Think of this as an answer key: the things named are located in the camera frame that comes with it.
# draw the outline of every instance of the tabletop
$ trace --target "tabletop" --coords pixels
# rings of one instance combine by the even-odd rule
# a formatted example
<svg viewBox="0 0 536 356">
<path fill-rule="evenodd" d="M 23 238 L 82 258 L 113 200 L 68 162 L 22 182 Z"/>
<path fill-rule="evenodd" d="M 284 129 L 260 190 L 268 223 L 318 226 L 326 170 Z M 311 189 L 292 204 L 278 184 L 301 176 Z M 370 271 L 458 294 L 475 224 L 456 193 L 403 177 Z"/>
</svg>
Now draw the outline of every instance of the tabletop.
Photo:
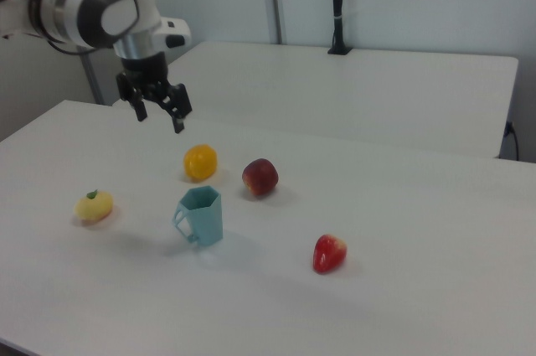
<svg viewBox="0 0 536 356">
<path fill-rule="evenodd" d="M 169 80 L 186 85 L 194 118 L 496 157 L 517 68 L 499 56 L 206 42 L 170 64 Z"/>
<path fill-rule="evenodd" d="M 217 173 L 183 174 L 207 142 Z M 270 159 L 258 199 L 245 165 Z M 0 341 L 41 356 L 536 354 L 536 168 L 63 102 L 0 143 Z M 210 184 L 224 238 L 178 200 Z M 72 215 L 94 189 L 110 216 Z M 343 266 L 312 270 L 320 235 Z"/>
</svg>

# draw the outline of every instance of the toy fruit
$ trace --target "toy fruit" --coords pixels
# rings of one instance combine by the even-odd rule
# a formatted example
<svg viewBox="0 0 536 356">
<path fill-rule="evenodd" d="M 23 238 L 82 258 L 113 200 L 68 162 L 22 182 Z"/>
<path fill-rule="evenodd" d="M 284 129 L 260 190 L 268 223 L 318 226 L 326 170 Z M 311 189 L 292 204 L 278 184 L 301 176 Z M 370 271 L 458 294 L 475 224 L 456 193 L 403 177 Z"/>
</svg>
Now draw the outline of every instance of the toy fruit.
<svg viewBox="0 0 536 356">
<path fill-rule="evenodd" d="M 191 147 L 184 155 L 184 172 L 194 180 L 205 180 L 214 174 L 218 166 L 216 151 L 207 144 Z"/>
<path fill-rule="evenodd" d="M 78 200 L 75 215 L 82 220 L 96 222 L 106 217 L 114 206 L 114 199 L 106 191 L 95 190 Z"/>
<path fill-rule="evenodd" d="M 262 195 L 274 189 L 279 175 L 269 160 L 257 159 L 245 167 L 242 180 L 254 195 Z"/>
<path fill-rule="evenodd" d="M 319 274 L 325 274 L 339 267 L 346 258 L 347 246 L 344 241 L 333 235 L 321 236 L 315 245 L 312 256 L 312 268 Z"/>
</svg>

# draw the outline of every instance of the black pole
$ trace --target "black pole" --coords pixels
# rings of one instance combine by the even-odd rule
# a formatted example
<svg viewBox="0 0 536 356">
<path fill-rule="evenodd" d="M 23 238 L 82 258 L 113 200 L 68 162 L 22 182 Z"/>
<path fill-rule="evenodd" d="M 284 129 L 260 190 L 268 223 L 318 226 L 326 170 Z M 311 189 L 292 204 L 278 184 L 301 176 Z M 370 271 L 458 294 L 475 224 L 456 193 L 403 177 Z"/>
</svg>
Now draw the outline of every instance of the black pole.
<svg viewBox="0 0 536 356">
<path fill-rule="evenodd" d="M 329 54 L 348 54 L 352 48 L 347 48 L 343 37 L 343 0 L 333 0 L 333 23 L 335 31 L 333 33 L 332 48 Z"/>
</svg>

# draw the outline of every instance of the cup handle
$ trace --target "cup handle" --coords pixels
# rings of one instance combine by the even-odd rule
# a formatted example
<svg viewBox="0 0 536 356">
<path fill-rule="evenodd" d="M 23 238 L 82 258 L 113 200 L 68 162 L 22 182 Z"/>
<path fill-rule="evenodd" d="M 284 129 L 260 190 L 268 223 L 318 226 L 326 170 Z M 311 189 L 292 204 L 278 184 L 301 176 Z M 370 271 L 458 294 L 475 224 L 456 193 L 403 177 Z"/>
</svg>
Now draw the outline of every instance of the cup handle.
<svg viewBox="0 0 536 356">
<path fill-rule="evenodd" d="M 177 215 L 179 214 L 182 214 L 178 220 L 177 220 Z M 177 230 L 179 232 L 181 232 L 181 235 L 184 236 L 184 239 L 186 239 L 188 241 L 188 243 L 193 243 L 194 241 L 196 241 L 198 239 L 198 237 L 196 235 L 186 235 L 182 230 L 181 228 L 178 227 L 178 224 L 180 224 L 184 218 L 186 218 L 186 214 L 182 209 L 177 209 L 177 211 L 175 211 L 175 215 L 173 216 L 173 226 L 175 226 L 175 228 L 177 228 Z"/>
</svg>

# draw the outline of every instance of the orange fruit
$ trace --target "orange fruit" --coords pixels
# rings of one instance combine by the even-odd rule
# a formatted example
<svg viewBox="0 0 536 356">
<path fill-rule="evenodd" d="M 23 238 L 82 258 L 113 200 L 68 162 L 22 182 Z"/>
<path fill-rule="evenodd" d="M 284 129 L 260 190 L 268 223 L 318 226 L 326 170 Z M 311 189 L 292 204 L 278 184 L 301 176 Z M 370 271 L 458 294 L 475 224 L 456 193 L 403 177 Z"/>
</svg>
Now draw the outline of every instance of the orange fruit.
<svg viewBox="0 0 536 356">
<path fill-rule="evenodd" d="M 191 147 L 184 155 L 184 172 L 194 180 L 205 180 L 214 174 L 218 167 L 218 155 L 207 144 Z"/>
</svg>

